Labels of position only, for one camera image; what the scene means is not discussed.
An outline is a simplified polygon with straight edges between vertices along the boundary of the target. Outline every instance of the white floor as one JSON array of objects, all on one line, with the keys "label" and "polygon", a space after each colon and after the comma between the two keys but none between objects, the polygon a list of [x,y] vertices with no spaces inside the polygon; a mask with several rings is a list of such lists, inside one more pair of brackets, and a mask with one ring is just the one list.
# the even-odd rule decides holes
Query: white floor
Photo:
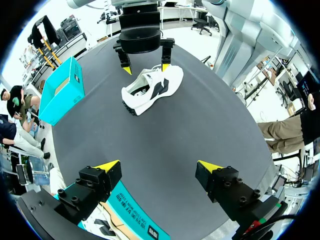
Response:
[{"label": "white floor", "polygon": [[[211,56],[210,62],[214,62],[216,58],[216,51],[219,44],[219,33],[214,28],[210,28],[212,36],[205,31],[200,35],[199,29],[191,30],[191,27],[180,27],[173,29],[163,30],[163,35],[166,38],[174,38],[175,44],[182,47],[197,59],[202,60],[207,56]],[[252,70],[252,72],[248,75],[246,81],[248,81],[252,74],[256,72],[256,68]],[[270,121],[281,121],[289,117],[289,114],[284,106],[281,106],[282,99],[276,94],[277,85],[272,86],[270,82],[264,86],[264,88],[260,91],[259,96],[256,97],[255,101],[252,101],[253,97],[256,95],[252,95],[249,99],[247,99],[247,104],[250,104],[247,108],[251,113],[254,120],[259,122],[270,122]],[[41,139],[46,138],[46,144],[44,147],[45,152],[50,152],[51,157],[49,160],[46,160],[45,163],[53,163],[55,167],[59,167],[55,148],[54,141],[52,135],[52,128],[50,125],[45,124],[45,129],[40,129],[37,135],[37,140],[41,141]],[[279,154],[273,154],[273,158],[279,157]],[[296,172],[298,167],[297,159],[288,159],[285,161],[277,162],[276,164],[283,164],[289,169],[287,173],[290,174],[291,178],[295,177],[294,172]]]}]

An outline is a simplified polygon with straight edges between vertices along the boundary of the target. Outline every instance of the white sneaker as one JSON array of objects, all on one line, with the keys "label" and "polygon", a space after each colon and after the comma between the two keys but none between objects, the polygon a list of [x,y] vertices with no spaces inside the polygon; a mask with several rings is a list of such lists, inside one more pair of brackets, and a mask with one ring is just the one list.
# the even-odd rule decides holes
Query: white sneaker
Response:
[{"label": "white sneaker", "polygon": [[173,95],[183,77],[184,72],[179,66],[170,65],[164,72],[144,69],[133,83],[122,88],[123,104],[132,115],[139,116],[157,99]]}]

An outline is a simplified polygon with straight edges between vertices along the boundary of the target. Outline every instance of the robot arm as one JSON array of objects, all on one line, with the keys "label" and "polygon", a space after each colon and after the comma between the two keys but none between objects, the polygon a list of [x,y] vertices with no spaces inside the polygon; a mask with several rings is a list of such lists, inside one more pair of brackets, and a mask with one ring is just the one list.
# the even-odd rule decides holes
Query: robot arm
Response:
[{"label": "robot arm", "polygon": [[[79,8],[92,0],[67,0],[71,8]],[[171,49],[174,39],[161,39],[160,12],[158,1],[145,0],[111,0],[115,7],[122,6],[123,14],[119,16],[121,34],[113,46],[118,53],[121,67],[132,74],[128,54],[141,54],[157,50],[162,46],[162,71],[171,63]]]}]

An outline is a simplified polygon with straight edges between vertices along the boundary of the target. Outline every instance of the black office chair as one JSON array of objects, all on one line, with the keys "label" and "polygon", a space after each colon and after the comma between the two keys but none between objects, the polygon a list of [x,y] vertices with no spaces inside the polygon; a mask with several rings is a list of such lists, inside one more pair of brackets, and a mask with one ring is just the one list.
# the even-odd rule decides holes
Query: black office chair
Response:
[{"label": "black office chair", "polygon": [[283,81],[282,86],[284,88],[285,94],[287,94],[287,96],[289,97],[291,102],[293,102],[296,99],[301,98],[301,95],[300,95],[298,88],[293,87],[292,90],[290,90],[289,84],[286,83],[285,81]]},{"label": "black office chair", "polygon": [[196,22],[195,24],[192,25],[191,30],[193,28],[201,29],[200,35],[202,35],[202,31],[205,30],[208,33],[210,33],[210,36],[212,36],[212,33],[209,31],[209,29],[205,28],[205,26],[208,25],[208,22],[206,20],[203,20],[201,18],[195,18],[194,21]]},{"label": "black office chair", "polygon": [[288,107],[287,95],[279,87],[277,87],[275,93],[281,95],[281,97],[282,97],[281,107],[283,107],[285,104],[284,107],[285,107],[285,109],[287,109],[287,107]]}]

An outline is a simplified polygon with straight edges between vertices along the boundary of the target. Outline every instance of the khaki pants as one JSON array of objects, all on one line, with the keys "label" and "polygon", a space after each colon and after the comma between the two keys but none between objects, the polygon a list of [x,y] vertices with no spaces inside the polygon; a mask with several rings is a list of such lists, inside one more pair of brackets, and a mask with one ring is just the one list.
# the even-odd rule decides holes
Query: khaki pants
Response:
[{"label": "khaki pants", "polygon": [[300,115],[284,121],[262,122],[258,126],[271,153],[289,154],[302,149],[304,144]]},{"label": "khaki pants", "polygon": [[40,150],[41,143],[36,141],[19,124],[16,125],[16,134],[14,136],[14,145],[22,150],[35,155],[38,158],[44,157],[44,152]]}]

